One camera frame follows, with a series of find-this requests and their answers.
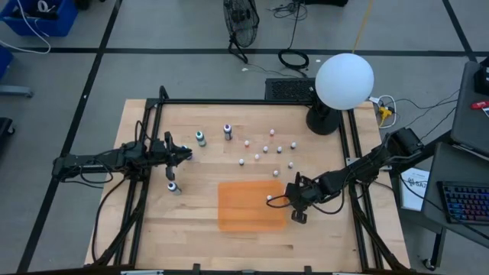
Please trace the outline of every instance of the rgb keyboard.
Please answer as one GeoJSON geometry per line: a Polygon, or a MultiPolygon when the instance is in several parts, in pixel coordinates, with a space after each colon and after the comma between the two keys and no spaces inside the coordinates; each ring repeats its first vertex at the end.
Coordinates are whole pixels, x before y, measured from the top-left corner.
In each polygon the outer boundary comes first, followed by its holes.
{"type": "Polygon", "coordinates": [[[438,186],[445,211],[450,213],[448,222],[489,225],[489,184],[438,182],[438,186]]]}

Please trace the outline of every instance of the red object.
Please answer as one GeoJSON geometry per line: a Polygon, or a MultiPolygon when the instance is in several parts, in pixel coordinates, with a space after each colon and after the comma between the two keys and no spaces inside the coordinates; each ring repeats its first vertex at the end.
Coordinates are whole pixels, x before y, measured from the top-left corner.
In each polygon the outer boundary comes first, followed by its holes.
{"type": "Polygon", "coordinates": [[[471,108],[473,110],[478,110],[478,109],[482,109],[482,108],[486,108],[486,107],[489,107],[489,101],[475,102],[475,103],[472,103],[472,105],[471,105],[471,108]]]}

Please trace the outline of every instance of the yellow cable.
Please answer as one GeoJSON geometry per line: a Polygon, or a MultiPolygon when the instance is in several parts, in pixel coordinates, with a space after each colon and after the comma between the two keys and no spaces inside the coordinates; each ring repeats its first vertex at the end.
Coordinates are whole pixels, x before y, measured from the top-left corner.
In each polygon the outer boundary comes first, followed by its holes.
{"type": "Polygon", "coordinates": [[[364,27],[367,24],[368,17],[370,16],[370,11],[372,10],[373,4],[374,4],[374,0],[370,0],[368,2],[368,8],[367,11],[365,12],[364,20],[361,22],[360,30],[358,31],[357,34],[357,40],[355,41],[355,45],[353,46],[353,50],[351,51],[351,53],[355,53],[355,50],[357,49],[358,42],[360,42],[361,33],[364,31],[364,27]]]}

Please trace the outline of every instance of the white paper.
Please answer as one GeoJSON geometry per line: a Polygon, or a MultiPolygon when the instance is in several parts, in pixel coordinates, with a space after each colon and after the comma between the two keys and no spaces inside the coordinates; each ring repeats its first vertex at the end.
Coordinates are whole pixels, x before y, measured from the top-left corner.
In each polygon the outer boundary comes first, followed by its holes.
{"type": "MultiPolygon", "coordinates": [[[[416,194],[425,197],[426,185],[428,184],[429,172],[419,170],[416,168],[410,168],[401,173],[403,180],[408,187],[416,194]]],[[[421,211],[423,200],[409,191],[404,183],[400,183],[400,195],[401,195],[401,208],[414,211],[421,211]]]]}

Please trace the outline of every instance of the small bottle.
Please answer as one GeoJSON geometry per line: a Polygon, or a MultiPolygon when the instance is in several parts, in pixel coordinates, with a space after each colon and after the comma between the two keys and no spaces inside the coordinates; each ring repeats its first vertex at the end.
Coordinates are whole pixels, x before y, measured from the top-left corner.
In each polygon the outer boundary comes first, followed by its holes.
{"type": "Polygon", "coordinates": [[[232,127],[231,125],[224,125],[224,138],[227,141],[232,139],[232,127]]]}
{"type": "MultiPolygon", "coordinates": [[[[185,146],[185,145],[182,145],[182,147],[183,147],[183,148],[185,148],[185,149],[189,149],[189,148],[188,148],[187,146],[185,146]]],[[[187,157],[187,160],[192,160],[192,155],[190,155],[190,157],[187,157]]]]}
{"type": "Polygon", "coordinates": [[[202,133],[201,131],[196,132],[196,139],[200,147],[204,147],[207,144],[204,133],[202,133]]]}
{"type": "Polygon", "coordinates": [[[168,190],[170,190],[175,196],[182,194],[182,189],[180,189],[174,182],[168,183],[168,190]]]}

